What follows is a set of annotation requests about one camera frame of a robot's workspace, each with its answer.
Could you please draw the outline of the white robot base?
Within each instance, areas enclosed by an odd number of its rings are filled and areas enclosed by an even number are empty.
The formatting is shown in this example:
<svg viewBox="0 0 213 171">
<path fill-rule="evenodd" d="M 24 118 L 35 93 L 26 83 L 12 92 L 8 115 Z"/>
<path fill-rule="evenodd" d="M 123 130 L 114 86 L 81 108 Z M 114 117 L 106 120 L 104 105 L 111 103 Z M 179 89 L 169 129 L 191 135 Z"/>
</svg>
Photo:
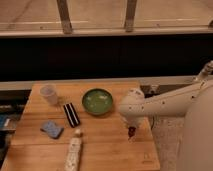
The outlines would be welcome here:
<svg viewBox="0 0 213 171">
<path fill-rule="evenodd" d="M 184 123 L 176 171 L 213 171 L 213 92 L 202 92 Z"/>
</svg>

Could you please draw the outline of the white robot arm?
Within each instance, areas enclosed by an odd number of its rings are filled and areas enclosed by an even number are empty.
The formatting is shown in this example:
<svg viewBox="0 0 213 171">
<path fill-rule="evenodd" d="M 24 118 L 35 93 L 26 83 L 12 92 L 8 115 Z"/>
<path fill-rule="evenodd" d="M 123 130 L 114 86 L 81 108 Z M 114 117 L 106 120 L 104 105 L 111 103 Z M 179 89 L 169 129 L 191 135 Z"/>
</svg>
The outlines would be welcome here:
<svg viewBox="0 0 213 171">
<path fill-rule="evenodd" d="M 128 137 L 135 135 L 143 117 L 184 116 L 198 96 L 213 86 L 213 80 L 207 80 L 212 72 L 213 60 L 204 65 L 191 85 L 148 98 L 139 88 L 131 88 L 118 105 L 128 129 Z"/>
</svg>

